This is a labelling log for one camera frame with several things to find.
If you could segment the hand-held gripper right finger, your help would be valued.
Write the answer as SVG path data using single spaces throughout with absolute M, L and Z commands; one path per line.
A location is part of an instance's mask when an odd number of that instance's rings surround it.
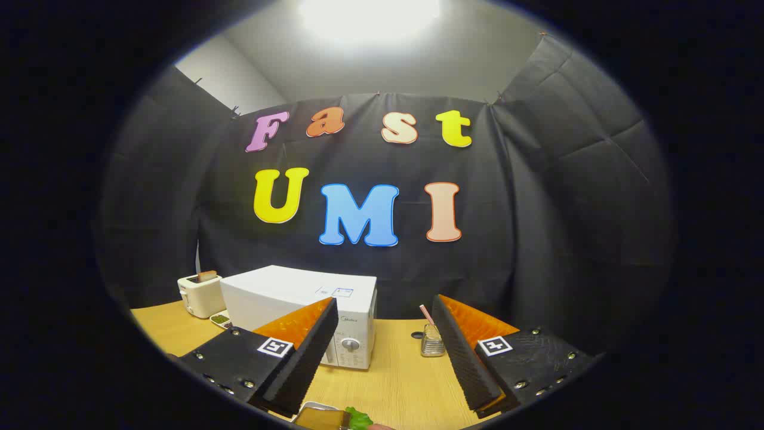
M 545 327 L 522 330 L 442 294 L 431 316 L 467 406 L 480 419 L 548 397 L 596 360 Z

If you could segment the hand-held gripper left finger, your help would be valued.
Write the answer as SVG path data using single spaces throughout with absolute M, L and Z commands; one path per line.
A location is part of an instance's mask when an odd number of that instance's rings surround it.
M 339 321 L 326 297 L 257 329 L 231 326 L 178 362 L 228 397 L 281 416 L 295 416 Z

